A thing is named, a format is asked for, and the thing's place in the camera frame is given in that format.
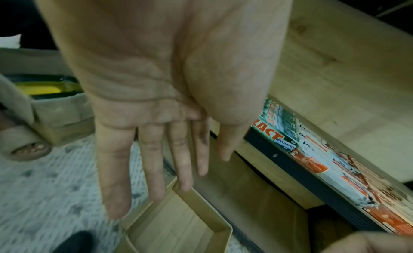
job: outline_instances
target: floor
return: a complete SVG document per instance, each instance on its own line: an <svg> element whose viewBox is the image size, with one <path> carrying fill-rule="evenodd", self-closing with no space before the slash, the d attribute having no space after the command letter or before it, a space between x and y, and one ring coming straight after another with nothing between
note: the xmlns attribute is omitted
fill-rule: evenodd
<svg viewBox="0 0 413 253"><path fill-rule="evenodd" d="M105 217L94 162L95 138L89 136L32 162L0 157L0 248L2 253L45 253L70 234L90 230L95 252L112 252L121 230ZM139 146L131 150L133 207L147 196ZM232 237L226 252L247 253Z"/></svg>

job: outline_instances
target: slipper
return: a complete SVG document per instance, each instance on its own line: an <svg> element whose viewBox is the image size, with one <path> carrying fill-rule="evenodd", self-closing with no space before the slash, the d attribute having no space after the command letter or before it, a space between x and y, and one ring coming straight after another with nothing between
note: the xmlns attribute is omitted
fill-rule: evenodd
<svg viewBox="0 0 413 253"><path fill-rule="evenodd" d="M51 150L50 143L25 125L0 131L0 152L11 160L35 160L48 155Z"/></svg>

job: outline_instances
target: open cardboard box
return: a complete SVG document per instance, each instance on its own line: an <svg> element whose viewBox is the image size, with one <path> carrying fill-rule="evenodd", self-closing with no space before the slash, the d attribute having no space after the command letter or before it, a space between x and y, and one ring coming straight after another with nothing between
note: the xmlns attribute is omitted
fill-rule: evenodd
<svg viewBox="0 0 413 253"><path fill-rule="evenodd" d="M147 199L122 222L126 234L116 253L224 253L231 225L194 189L181 192L167 180L166 197Z"/></svg>
<svg viewBox="0 0 413 253"><path fill-rule="evenodd" d="M35 100L3 74L73 76L58 51L0 49L0 102L53 145L64 145L94 132L92 107L84 93Z"/></svg>

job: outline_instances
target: yellow object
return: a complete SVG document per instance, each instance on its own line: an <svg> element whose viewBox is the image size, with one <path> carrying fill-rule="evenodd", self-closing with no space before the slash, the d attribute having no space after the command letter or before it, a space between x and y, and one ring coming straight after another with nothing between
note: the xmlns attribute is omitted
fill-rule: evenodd
<svg viewBox="0 0 413 253"><path fill-rule="evenodd" d="M82 91L78 83L73 82L18 82L17 89L27 95L42 95L51 93L68 93Z"/></svg>

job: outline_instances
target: patterned floor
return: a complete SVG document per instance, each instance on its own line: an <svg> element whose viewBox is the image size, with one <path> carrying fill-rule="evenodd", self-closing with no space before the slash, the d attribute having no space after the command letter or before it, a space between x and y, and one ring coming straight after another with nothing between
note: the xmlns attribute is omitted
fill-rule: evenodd
<svg viewBox="0 0 413 253"><path fill-rule="evenodd" d="M90 136L33 162L0 157L2 253L47 253L79 230L94 233L95 252L113 252L121 232L100 203L94 147ZM132 147L130 171L136 207L148 195L138 145ZM248 250L232 237L227 252Z"/></svg>

